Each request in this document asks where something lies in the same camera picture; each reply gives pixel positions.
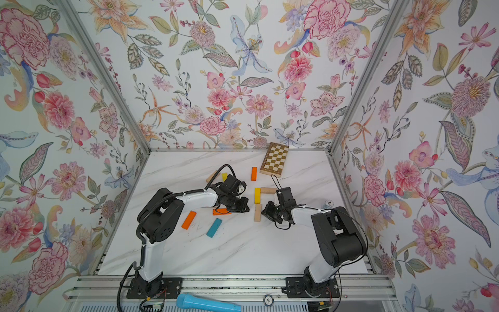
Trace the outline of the blue microphone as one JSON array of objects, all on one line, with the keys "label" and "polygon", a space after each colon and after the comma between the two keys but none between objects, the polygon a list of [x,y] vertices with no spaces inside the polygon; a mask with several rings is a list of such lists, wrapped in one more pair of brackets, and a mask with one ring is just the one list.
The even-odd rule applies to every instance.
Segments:
[{"label": "blue microphone", "polygon": [[199,309],[202,311],[215,311],[215,312],[242,311],[242,308],[239,305],[199,298],[188,294],[179,295],[176,300],[176,306],[180,309]]}]

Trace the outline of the natural wood block top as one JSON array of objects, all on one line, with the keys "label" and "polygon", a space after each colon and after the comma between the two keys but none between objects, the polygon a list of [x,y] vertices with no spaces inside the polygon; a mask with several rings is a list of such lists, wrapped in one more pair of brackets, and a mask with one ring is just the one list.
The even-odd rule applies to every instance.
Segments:
[{"label": "natural wood block top", "polygon": [[276,188],[262,187],[260,188],[262,194],[275,194],[277,192]]}]

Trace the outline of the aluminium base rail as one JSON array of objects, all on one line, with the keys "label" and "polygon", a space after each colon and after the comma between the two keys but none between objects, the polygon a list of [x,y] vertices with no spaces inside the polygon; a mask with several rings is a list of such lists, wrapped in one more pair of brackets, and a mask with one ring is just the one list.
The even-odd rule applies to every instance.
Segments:
[{"label": "aluminium base rail", "polygon": [[[174,302],[176,293],[189,294],[227,302],[262,302],[265,295],[275,301],[290,300],[283,292],[287,280],[297,275],[184,275],[180,286],[170,286],[155,301]],[[67,302],[98,301],[114,303],[121,278],[119,276],[87,276],[76,279],[74,286],[62,295]],[[376,274],[338,274],[325,289],[324,299],[346,301],[395,301],[396,291],[391,280]]]}]

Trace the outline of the aluminium corner post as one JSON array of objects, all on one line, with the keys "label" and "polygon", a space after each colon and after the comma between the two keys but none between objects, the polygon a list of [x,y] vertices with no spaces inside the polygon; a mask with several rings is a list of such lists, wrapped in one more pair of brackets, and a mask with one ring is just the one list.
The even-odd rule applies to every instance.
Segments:
[{"label": "aluminium corner post", "polygon": [[139,124],[133,118],[133,115],[126,104],[126,100],[123,98],[122,93],[117,87],[114,79],[110,75],[105,61],[101,58],[97,48],[90,35],[88,34],[83,22],[76,13],[74,6],[71,1],[56,1],[57,8],[61,11],[66,22],[68,23],[70,29],[75,33],[76,39],[81,43],[83,51],[87,54],[91,63],[95,66],[96,72],[102,85],[110,93],[112,99],[119,112],[122,114],[124,121],[129,126],[129,130],[132,132],[135,142],[143,150],[145,155],[148,157],[152,152],[149,143],[147,143],[142,131],[140,130]]},{"label": "aluminium corner post", "polygon": [[332,156],[335,152],[340,150],[341,142],[348,130],[349,124],[353,115],[358,108],[361,99],[367,89],[370,87],[370,82],[372,80],[373,75],[379,64],[381,63],[381,59],[386,51],[386,47],[388,46],[392,35],[395,32],[395,27],[398,22],[402,19],[402,15],[404,13],[407,4],[402,0],[393,1],[393,6],[389,13],[387,14],[386,22],[380,32],[379,38],[377,40],[377,45],[374,48],[369,61],[366,63],[366,67],[364,72],[360,75],[359,84],[353,93],[350,104],[347,107],[345,115],[339,125],[339,130],[335,135],[333,142],[331,143],[329,154]]}]

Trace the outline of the teal block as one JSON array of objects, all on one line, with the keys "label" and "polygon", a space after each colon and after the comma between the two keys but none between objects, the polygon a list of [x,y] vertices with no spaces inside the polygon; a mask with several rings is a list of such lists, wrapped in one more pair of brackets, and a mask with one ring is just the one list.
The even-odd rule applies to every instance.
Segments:
[{"label": "teal block", "polygon": [[221,225],[222,225],[222,220],[217,218],[209,228],[207,236],[213,238]]}]

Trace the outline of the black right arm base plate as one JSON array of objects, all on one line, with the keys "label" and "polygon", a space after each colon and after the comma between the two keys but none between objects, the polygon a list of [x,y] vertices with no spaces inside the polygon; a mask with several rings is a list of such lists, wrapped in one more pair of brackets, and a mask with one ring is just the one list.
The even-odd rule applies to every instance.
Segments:
[{"label": "black right arm base plate", "polygon": [[336,274],[327,277],[325,282],[317,283],[312,278],[309,266],[305,268],[303,276],[286,277],[281,292],[287,298],[340,298]]}]

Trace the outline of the natural wood block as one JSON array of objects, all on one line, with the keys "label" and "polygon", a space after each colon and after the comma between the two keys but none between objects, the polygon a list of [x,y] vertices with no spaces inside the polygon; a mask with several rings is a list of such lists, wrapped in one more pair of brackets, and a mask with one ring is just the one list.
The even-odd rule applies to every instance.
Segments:
[{"label": "natural wood block", "polygon": [[275,194],[277,192],[276,188],[262,187],[260,188],[262,194]]},{"label": "natural wood block", "polygon": [[217,175],[218,175],[218,174],[217,174],[217,172],[216,172],[216,171],[215,171],[215,172],[213,172],[213,173],[212,173],[212,174],[211,174],[211,175],[210,175],[210,176],[206,179],[206,182],[207,182],[208,184],[212,183],[212,182],[211,182],[211,181],[212,181],[212,179],[213,179],[213,178],[216,178],[216,177],[217,177]]},{"label": "natural wood block", "polygon": [[261,211],[262,211],[262,205],[256,204],[255,205],[255,213],[254,213],[254,221],[255,222],[261,222]]}]

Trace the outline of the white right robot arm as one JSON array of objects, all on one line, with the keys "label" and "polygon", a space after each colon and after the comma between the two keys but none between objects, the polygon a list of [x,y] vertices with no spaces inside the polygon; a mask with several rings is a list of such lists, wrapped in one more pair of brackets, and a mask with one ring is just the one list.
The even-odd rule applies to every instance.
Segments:
[{"label": "white right robot arm", "polygon": [[286,222],[314,230],[320,255],[304,270],[304,278],[312,285],[330,281],[342,267],[365,257],[365,234],[344,207],[319,209],[298,204],[289,187],[278,189],[276,196],[278,202],[269,201],[262,216],[277,226]]}]

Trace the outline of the aluminium left corner post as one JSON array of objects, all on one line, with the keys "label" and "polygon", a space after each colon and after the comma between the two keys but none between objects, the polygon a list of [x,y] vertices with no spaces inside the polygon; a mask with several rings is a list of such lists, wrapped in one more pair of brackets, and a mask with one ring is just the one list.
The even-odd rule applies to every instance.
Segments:
[{"label": "aluminium left corner post", "polygon": [[132,132],[135,142],[143,150],[145,155],[148,157],[152,152],[149,143],[147,143],[142,131],[140,130],[139,124],[133,118],[133,115],[126,104],[126,100],[123,98],[122,93],[117,87],[114,79],[110,75],[105,61],[101,58],[97,48],[90,35],[88,34],[83,22],[76,13],[74,6],[71,1],[56,1],[57,8],[61,11],[66,22],[68,23],[70,29],[75,33],[76,39],[81,43],[83,51],[87,54],[91,63],[95,66],[96,72],[102,85],[110,93],[112,99],[119,112],[122,114],[124,121],[129,126],[129,130]]}]

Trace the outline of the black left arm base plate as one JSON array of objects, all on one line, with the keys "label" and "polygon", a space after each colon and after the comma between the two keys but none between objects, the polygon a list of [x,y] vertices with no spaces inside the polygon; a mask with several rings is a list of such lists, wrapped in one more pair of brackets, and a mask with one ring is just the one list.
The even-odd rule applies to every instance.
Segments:
[{"label": "black left arm base plate", "polygon": [[176,299],[181,294],[183,278],[165,278],[162,274],[151,282],[145,281],[138,272],[135,273],[127,299]]}]

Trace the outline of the wooden chessboard box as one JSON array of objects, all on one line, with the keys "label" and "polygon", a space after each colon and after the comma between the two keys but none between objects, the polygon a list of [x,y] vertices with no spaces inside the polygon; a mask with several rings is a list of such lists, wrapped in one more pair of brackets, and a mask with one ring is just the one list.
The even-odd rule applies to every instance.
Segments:
[{"label": "wooden chessboard box", "polygon": [[288,156],[289,147],[283,144],[270,143],[265,158],[259,169],[261,174],[275,175],[280,178]]}]

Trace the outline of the orange block diagonal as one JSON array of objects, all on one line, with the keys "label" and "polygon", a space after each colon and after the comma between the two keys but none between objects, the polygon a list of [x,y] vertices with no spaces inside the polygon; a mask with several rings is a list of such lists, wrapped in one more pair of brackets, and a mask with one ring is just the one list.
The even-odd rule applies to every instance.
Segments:
[{"label": "orange block diagonal", "polygon": [[197,213],[195,211],[190,211],[189,214],[187,215],[186,219],[184,220],[183,224],[181,227],[184,230],[188,230],[189,227],[191,226],[193,220],[196,218]]}]

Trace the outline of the orange block centre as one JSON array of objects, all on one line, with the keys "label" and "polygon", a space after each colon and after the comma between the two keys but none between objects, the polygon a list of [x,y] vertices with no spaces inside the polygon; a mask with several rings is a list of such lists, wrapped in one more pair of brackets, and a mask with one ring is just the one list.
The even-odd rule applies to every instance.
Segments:
[{"label": "orange block centre", "polygon": [[213,215],[218,216],[218,215],[230,215],[231,212],[228,211],[227,209],[222,209],[222,208],[215,208],[213,209]]}]

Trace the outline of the aluminium right corner post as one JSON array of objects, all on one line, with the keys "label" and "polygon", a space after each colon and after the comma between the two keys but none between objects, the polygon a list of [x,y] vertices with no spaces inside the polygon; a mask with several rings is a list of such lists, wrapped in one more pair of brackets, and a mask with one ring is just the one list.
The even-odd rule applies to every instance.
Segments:
[{"label": "aluminium right corner post", "polygon": [[369,61],[366,63],[366,67],[364,72],[360,75],[359,84],[353,93],[350,104],[347,107],[345,115],[339,125],[339,130],[335,135],[333,142],[331,143],[329,154],[332,156],[335,152],[340,150],[341,142],[348,130],[349,124],[353,115],[358,108],[361,99],[367,89],[370,87],[370,82],[372,80],[373,75],[379,64],[381,63],[381,59],[386,51],[386,47],[388,46],[392,35],[395,32],[395,27],[398,22],[402,19],[402,15],[404,13],[407,4],[402,0],[393,1],[393,6],[389,13],[387,14],[386,22],[380,32],[379,38],[377,40],[377,45],[374,48]]}]

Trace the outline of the blue poker chip stack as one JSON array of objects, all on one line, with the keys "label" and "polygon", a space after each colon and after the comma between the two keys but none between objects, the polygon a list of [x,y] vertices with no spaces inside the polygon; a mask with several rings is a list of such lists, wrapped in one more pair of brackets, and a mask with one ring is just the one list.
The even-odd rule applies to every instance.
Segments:
[{"label": "blue poker chip stack", "polygon": [[335,204],[332,200],[326,200],[324,202],[324,205],[323,205],[323,208],[324,209],[331,209],[331,208],[334,208],[335,207]]}]

